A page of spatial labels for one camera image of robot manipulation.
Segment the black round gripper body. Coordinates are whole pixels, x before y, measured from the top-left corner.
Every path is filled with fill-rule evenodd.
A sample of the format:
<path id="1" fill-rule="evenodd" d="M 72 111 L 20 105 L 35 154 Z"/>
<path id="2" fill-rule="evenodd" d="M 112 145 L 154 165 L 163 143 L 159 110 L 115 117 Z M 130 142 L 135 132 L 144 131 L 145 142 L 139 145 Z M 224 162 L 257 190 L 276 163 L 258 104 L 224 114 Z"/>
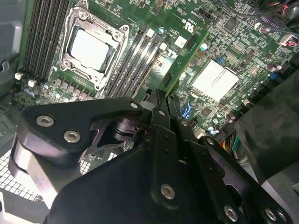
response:
<path id="1" fill-rule="evenodd" d="M 47 224 L 201 224 L 203 213 L 191 195 L 180 207 L 157 206 L 149 192 L 150 153 L 129 150 L 65 186 L 45 219 Z"/>

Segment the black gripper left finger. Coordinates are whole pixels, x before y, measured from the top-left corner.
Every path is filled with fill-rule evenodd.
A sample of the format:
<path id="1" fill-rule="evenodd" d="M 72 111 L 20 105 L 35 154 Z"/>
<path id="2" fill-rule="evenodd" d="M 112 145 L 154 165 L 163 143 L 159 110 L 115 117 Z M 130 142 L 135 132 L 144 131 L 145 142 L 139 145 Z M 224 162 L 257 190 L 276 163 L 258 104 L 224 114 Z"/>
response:
<path id="1" fill-rule="evenodd" d="M 38 105 L 21 113 L 9 168 L 35 186 L 48 207 L 58 193 L 115 157 L 133 149 L 150 153 L 149 195 L 160 207 L 178 207 L 177 139 L 167 97 L 129 97 Z"/>

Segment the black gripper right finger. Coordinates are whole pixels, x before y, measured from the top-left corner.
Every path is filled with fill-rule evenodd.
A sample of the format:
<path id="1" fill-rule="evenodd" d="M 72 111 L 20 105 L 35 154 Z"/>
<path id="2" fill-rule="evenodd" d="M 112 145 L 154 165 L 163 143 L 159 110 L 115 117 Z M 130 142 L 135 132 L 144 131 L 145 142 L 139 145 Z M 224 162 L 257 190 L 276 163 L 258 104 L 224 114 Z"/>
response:
<path id="1" fill-rule="evenodd" d="M 211 202 L 209 214 L 216 224 L 292 224 L 294 220 L 210 136 L 197 139 L 185 120 L 178 116 L 179 99 L 167 97 L 168 111 L 179 142 L 184 144 L 187 164 L 196 168 L 204 193 Z"/>

